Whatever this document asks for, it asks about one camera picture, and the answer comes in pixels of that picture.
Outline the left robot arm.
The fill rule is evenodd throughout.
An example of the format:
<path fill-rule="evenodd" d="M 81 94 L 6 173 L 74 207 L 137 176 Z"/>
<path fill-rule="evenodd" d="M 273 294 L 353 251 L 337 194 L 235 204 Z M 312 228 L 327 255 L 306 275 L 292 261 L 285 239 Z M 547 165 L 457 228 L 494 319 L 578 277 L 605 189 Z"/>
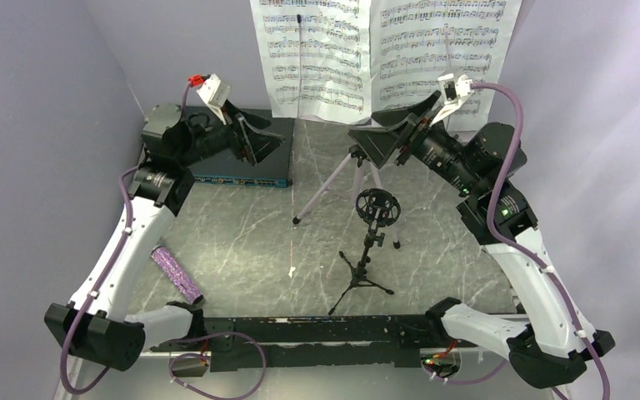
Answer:
<path fill-rule="evenodd" d="M 204 343 L 207 329 L 198 300 L 131 315 L 133 287 L 193 187 L 192 165 L 223 152 L 259 164 L 284 141 L 271 124 L 270 118 L 232 104 L 215 114 L 167 103 L 147 114 L 141 132 L 146 157 L 130 170 L 132 181 L 122 185 L 124 208 L 114 233 L 69 301 L 54 303 L 45 313 L 62 360 L 74 356 L 125 371 L 145 349 L 175 341 L 193 350 Z"/>

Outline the sheet music page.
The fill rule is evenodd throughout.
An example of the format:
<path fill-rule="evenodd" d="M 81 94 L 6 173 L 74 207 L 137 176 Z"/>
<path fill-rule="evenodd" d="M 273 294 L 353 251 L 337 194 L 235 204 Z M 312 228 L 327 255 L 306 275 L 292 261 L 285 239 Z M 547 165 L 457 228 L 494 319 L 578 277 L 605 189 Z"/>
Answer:
<path fill-rule="evenodd" d="M 365 123 L 372 109 L 369 1 L 250 3 L 273 116 Z"/>
<path fill-rule="evenodd" d="M 496 83 L 521 8 L 515 0 L 373 1 L 372 109 L 411 106 L 445 73 Z"/>

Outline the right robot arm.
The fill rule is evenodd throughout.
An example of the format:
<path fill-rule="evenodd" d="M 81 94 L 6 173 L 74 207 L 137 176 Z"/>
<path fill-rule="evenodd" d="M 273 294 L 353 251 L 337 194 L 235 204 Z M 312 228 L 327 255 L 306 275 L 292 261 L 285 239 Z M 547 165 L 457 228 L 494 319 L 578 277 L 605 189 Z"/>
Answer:
<path fill-rule="evenodd" d="M 427 338 L 437 346 L 457 339 L 485 348 L 534 388 L 572 383 L 588 362 L 600 368 L 615 341 L 581 314 L 553 266 L 535 212 L 511 184 L 527 161 L 522 122 L 490 122 L 459 142 L 438 117 L 440 97 L 381 112 L 378 127 L 353 129 L 349 136 L 374 165 L 391 155 L 399 163 L 415 158 L 458 191 L 462 223 L 501 268 L 528 320 L 509 322 L 448 297 L 427 310 Z"/>

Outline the purple glitter tube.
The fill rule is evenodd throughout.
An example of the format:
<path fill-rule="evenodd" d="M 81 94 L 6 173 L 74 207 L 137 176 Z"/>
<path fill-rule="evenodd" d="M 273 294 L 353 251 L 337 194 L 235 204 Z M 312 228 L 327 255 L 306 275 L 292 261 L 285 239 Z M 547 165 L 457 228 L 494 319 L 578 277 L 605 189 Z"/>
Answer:
<path fill-rule="evenodd" d="M 189 303 L 199 304 L 204 300 L 198 285 L 164 246 L 155 247 L 151 258 Z"/>

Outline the black microphone tripod with shockmount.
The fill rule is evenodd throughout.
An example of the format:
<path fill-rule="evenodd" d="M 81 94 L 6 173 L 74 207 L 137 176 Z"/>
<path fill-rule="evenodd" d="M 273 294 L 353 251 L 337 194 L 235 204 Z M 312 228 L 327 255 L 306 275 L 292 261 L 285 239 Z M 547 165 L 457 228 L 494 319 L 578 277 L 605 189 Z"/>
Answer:
<path fill-rule="evenodd" d="M 367 224 L 367 233 L 363 239 L 363 251 L 356 264 L 352 264 L 343 251 L 339 251 L 339 257 L 348 265 L 351 273 L 350 282 L 342 292 L 340 298 L 327 312 L 332 316 L 344 299 L 346 294 L 354 288 L 379 288 L 387 295 L 392 296 L 394 291 L 384 287 L 368 278 L 367 266 L 371 262 L 369 251 L 377 245 L 379 248 L 385 240 L 385 233 L 381 228 L 391 227 L 401 214 L 399 201 L 388 191 L 381 188 L 369 188 L 360 192 L 355 201 L 357 215 Z"/>

